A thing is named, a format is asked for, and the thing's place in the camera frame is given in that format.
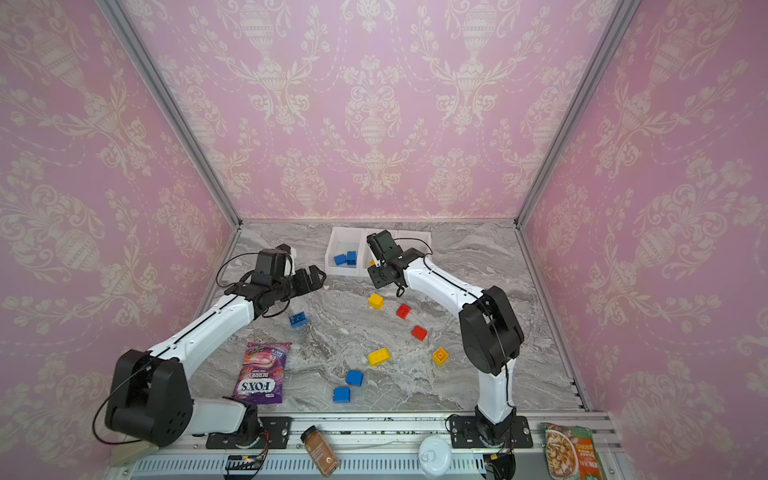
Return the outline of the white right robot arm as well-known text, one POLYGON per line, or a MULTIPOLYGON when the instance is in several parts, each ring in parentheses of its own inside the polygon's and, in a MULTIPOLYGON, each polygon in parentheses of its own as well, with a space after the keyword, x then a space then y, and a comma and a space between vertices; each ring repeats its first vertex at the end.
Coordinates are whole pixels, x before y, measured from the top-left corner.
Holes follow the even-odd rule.
POLYGON ((368 273, 375 287, 416 290, 458 319, 464 353, 478 370, 478 433, 489 445, 505 443, 517 416, 513 371, 524 342, 507 294, 498 286, 482 289, 462 281, 415 248, 395 246, 385 253, 375 247, 372 252, 375 264, 368 273))

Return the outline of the aluminium front rail frame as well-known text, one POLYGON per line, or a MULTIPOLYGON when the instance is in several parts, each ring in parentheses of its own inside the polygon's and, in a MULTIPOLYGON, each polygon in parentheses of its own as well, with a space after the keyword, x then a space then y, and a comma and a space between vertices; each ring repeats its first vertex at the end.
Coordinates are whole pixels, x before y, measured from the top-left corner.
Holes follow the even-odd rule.
MULTIPOLYGON (((466 412, 283 413, 265 415, 271 434, 267 450, 213 448, 203 437, 187 436, 135 463, 110 468, 109 479, 318 479, 301 433, 315 425, 331 446, 339 466, 334 479, 423 479, 418 450, 437 435, 452 448, 447 479, 485 479, 500 474, 495 448, 484 447, 470 433, 473 417, 466 412)), ((581 426, 593 431, 596 450, 609 479, 631 479, 629 461, 614 425, 605 413, 521 411, 507 442, 517 479, 545 479, 542 423, 581 426)))

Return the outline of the brown spice jar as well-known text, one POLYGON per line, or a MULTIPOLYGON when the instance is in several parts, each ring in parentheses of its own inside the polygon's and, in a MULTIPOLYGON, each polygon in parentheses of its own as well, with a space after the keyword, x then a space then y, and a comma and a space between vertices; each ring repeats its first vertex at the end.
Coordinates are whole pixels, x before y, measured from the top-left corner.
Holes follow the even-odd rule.
POLYGON ((300 440, 323 477, 329 477, 336 471, 339 460, 315 425, 307 428, 301 434, 300 440))

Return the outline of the white left plastic bin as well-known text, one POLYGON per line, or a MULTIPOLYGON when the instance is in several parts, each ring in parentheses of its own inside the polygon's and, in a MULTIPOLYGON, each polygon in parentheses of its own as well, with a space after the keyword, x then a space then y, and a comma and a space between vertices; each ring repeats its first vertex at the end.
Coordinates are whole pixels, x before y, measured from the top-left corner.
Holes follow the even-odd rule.
POLYGON ((334 257, 344 254, 348 251, 356 251, 360 245, 360 239, 363 228, 354 227, 333 227, 325 252, 325 271, 329 276, 343 276, 359 278, 357 265, 352 267, 346 265, 337 266, 334 257))

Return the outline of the white round lid can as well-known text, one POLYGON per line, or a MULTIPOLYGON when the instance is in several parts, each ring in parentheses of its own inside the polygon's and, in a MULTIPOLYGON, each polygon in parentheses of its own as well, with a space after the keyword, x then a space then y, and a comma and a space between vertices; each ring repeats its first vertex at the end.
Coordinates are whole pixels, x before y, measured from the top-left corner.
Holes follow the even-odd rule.
POLYGON ((422 473, 435 479, 445 475, 452 462, 452 448, 443 438, 433 435, 427 437, 418 450, 418 464, 422 473))

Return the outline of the yellow square lego brick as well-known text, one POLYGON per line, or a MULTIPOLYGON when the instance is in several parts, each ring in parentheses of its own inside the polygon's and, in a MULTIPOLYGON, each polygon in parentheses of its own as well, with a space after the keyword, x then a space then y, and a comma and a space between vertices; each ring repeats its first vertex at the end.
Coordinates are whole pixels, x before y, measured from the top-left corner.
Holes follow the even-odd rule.
POLYGON ((384 305, 384 298, 378 294, 371 294, 368 298, 368 304, 372 308, 380 310, 384 305))

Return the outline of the white plastic bin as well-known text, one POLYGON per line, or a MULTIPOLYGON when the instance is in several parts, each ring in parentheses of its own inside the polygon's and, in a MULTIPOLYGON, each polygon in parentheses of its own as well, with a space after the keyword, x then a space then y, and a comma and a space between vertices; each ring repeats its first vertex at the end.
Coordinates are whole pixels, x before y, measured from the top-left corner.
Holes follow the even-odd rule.
POLYGON ((430 232, 394 230, 392 237, 403 251, 414 248, 425 254, 432 252, 432 235, 430 232))
POLYGON ((334 257, 344 254, 348 251, 356 251, 360 245, 360 239, 363 228, 354 227, 333 227, 325 252, 325 271, 329 276, 343 276, 359 278, 357 265, 352 267, 346 265, 337 266, 334 257))
POLYGON ((369 279, 367 269, 371 265, 371 262, 376 262, 376 257, 368 245, 367 237, 377 232, 377 229, 372 228, 367 228, 362 231, 360 245, 357 250, 357 273, 360 278, 369 279))

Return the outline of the red square lego brick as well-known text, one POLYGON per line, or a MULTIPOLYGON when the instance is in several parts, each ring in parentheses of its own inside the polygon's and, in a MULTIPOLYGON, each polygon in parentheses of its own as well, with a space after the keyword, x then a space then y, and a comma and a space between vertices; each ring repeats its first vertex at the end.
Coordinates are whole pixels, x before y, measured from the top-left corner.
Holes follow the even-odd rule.
POLYGON ((396 310, 396 316, 405 320, 410 314, 412 308, 406 304, 401 304, 396 310))

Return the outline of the yellow long lego on table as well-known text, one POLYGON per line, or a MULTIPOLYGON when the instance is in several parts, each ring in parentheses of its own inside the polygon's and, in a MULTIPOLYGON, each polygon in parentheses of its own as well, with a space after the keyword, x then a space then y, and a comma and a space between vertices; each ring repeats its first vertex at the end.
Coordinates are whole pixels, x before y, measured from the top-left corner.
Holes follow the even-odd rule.
POLYGON ((378 366, 391 359, 391 354, 387 348, 381 348, 370 353, 367 356, 368 363, 371 367, 378 366))

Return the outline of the green food packet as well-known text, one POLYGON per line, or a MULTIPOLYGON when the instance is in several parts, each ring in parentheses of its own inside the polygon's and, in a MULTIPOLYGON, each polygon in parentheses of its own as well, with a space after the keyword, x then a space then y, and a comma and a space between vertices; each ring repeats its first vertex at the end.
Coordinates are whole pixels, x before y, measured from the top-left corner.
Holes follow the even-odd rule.
POLYGON ((603 480, 593 431, 581 426, 542 423, 549 476, 554 480, 603 480))

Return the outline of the aluminium corner post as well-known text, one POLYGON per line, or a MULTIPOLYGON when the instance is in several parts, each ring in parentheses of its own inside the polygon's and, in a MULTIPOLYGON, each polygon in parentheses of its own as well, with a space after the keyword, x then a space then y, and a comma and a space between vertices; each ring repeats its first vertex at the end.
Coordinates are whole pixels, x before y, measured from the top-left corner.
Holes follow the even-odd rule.
POLYGON ((176 101, 170 87, 164 80, 157 62, 129 19, 127 9, 119 1, 113 0, 97 0, 96 4, 114 30, 116 37, 130 57, 137 73, 158 104, 180 144, 189 155, 191 162, 197 168, 203 182, 224 213, 228 223, 235 230, 239 230, 242 225, 240 215, 237 213, 223 183, 207 159, 203 145, 194 135, 190 123, 180 108, 180 104, 176 101))
POLYGON ((594 54, 587 63, 583 78, 577 86, 574 97, 566 109, 565 116, 553 137, 552 144, 524 199, 519 215, 516 218, 516 226, 519 231, 523 231, 532 219, 535 207, 544 193, 565 151, 565 147, 576 130, 640 4, 640 0, 621 0, 616 3, 607 28, 602 34, 594 54))

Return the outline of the aluminium left corner post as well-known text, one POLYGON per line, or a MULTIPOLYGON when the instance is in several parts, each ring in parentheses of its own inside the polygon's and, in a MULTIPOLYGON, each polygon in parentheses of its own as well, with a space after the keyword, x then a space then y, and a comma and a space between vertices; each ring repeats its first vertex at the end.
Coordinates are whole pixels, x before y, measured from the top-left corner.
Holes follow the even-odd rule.
POLYGON ((189 155, 191 162, 197 168, 203 182, 224 213, 228 223, 235 230, 239 230, 242 225, 240 215, 237 213, 223 183, 207 159, 203 145, 194 135, 190 123, 180 108, 180 104, 176 101, 170 87, 164 80, 157 62, 129 19, 127 9, 119 1, 113 0, 97 0, 96 4, 114 30, 116 37, 130 57, 137 73, 158 104, 180 144, 189 155))

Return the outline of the red lego brick lower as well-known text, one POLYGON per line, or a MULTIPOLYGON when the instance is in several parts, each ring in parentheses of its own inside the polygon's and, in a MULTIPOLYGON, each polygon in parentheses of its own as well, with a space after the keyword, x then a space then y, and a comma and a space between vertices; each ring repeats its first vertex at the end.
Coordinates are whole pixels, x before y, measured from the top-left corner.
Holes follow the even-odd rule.
POLYGON ((411 335, 419 341, 424 341, 428 335, 428 331, 421 326, 415 326, 411 330, 411 335))

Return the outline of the blue lego brick lowest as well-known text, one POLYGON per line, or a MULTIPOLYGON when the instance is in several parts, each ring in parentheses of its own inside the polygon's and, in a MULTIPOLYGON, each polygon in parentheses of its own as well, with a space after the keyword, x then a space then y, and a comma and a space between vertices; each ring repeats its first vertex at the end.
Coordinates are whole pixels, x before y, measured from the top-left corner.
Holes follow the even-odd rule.
POLYGON ((351 390, 348 387, 337 387, 333 390, 334 403, 349 403, 351 401, 351 390))

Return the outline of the aluminium right corner post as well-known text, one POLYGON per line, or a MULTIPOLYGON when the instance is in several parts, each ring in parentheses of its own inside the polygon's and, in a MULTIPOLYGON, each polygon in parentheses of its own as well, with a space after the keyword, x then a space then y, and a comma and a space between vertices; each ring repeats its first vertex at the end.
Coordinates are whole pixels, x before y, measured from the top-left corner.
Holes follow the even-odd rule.
POLYGON ((583 78, 577 86, 574 97, 566 109, 565 116, 553 137, 552 144, 524 199, 519 215, 516 218, 516 226, 519 231, 523 231, 532 219, 535 207, 544 193, 565 151, 565 147, 576 130, 640 4, 640 0, 621 0, 616 3, 607 28, 602 34, 594 54, 587 63, 583 78))

